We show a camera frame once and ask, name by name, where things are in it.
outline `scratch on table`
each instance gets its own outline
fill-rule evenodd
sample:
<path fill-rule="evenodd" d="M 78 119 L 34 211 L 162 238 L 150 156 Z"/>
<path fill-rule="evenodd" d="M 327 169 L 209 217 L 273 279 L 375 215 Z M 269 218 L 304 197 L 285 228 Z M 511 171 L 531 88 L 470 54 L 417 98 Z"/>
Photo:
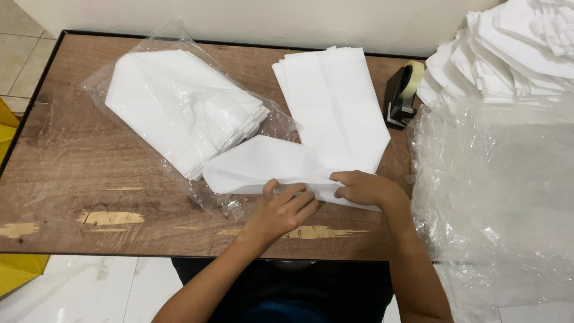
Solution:
<path fill-rule="evenodd" d="M 122 187 L 121 189 L 106 189 L 106 191 L 137 191 L 143 189 L 143 187 Z"/>
<path fill-rule="evenodd" d="M 25 234 L 31 234 L 38 231 L 38 226 L 34 222 L 30 223 L 8 223 L 0 228 L 0 236 L 8 238 L 20 238 Z"/>
<path fill-rule="evenodd" d="M 84 230 L 84 232 L 124 232 L 126 229 L 94 229 Z"/>
<path fill-rule="evenodd" d="M 142 223 L 144 217 L 139 213 L 133 212 L 84 212 L 79 219 L 80 223 L 89 223 L 94 225 L 114 225 L 114 224 L 133 224 Z"/>
<path fill-rule="evenodd" d="M 236 236 L 241 232 L 241 229 L 225 229 L 218 232 L 222 236 Z M 322 239 L 322 238 L 336 238 L 336 237 L 351 237 L 355 236 L 354 233 L 368 232 L 367 230 L 352 230 L 331 229 L 330 225 L 304 225 L 290 231 L 281 238 L 289 239 Z"/>

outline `floor tile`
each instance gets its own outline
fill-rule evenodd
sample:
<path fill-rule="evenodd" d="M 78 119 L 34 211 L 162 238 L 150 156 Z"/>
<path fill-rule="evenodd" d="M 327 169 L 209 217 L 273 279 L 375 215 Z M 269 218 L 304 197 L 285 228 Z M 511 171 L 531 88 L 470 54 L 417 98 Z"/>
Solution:
<path fill-rule="evenodd" d="M 30 102 L 30 99 L 6 97 L 4 95 L 0 95 L 0 98 L 2 98 L 4 103 L 8 106 L 8 109 L 14 113 L 24 113 L 26 111 L 26 107 L 28 107 L 28 102 Z"/>
<path fill-rule="evenodd" d="M 14 0 L 0 0 L 0 33 L 39 37 L 43 31 Z"/>
<path fill-rule="evenodd" d="M 136 257 L 52 255 L 44 274 L 0 301 L 7 323 L 122 323 Z"/>
<path fill-rule="evenodd" d="M 46 38 L 46 39 L 56 39 L 54 36 L 52 36 L 47 30 L 45 30 L 42 33 L 42 36 L 40 36 L 42 38 Z"/>
<path fill-rule="evenodd" d="M 401 317 L 398 314 L 397 297 L 395 295 L 393 295 L 391 304 L 389 304 L 385 310 L 385 317 L 383 318 L 383 322 L 401 323 Z"/>
<path fill-rule="evenodd" d="M 24 98 L 32 96 L 55 44 L 53 39 L 38 40 L 8 95 Z"/>
<path fill-rule="evenodd" d="M 151 322 L 181 287 L 170 258 L 139 257 L 123 323 Z"/>
<path fill-rule="evenodd" d="M 502 323 L 571 323 L 574 303 L 551 302 L 535 306 L 514 306 L 499 309 Z"/>
<path fill-rule="evenodd" d="M 6 95 L 32 53 L 38 38 L 0 34 L 0 95 Z"/>

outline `tape roll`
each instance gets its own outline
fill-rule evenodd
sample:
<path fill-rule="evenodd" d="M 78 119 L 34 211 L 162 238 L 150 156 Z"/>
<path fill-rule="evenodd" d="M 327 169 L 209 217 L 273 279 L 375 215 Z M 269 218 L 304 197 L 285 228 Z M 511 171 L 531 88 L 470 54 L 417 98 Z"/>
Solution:
<path fill-rule="evenodd" d="M 425 74 L 425 64 L 419 61 L 411 60 L 405 66 L 412 66 L 413 72 L 410 74 L 409 83 L 405 86 L 405 89 L 398 95 L 401 99 L 408 99 L 412 97 L 421 84 L 423 75 Z"/>

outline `plastic bag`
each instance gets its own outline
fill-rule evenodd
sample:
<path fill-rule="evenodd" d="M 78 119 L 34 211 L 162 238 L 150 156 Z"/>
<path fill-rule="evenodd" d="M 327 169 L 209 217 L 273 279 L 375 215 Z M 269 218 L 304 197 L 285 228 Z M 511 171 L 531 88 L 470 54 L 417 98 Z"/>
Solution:
<path fill-rule="evenodd" d="M 574 123 L 443 91 L 410 131 L 413 217 L 453 306 L 574 301 Z"/>
<path fill-rule="evenodd" d="M 201 178 L 203 164 L 256 134 L 287 141 L 298 136 L 292 118 L 247 91 L 191 39 L 181 20 L 156 30 L 82 88 L 217 217 L 241 218 L 241 197 L 213 193 Z"/>

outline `folded paper bag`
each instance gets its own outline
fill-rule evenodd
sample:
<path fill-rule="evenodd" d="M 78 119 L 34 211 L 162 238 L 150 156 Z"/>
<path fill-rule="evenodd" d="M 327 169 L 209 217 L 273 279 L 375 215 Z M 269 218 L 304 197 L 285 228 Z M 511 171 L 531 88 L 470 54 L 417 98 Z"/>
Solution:
<path fill-rule="evenodd" d="M 281 184 L 305 183 L 321 201 L 379 211 L 335 198 L 335 191 L 344 185 L 328 179 L 336 171 L 370 172 L 373 168 L 367 157 L 326 155 L 290 141 L 255 136 L 208 161 L 203 177 L 219 194 L 261 194 L 265 183 L 276 178 Z"/>

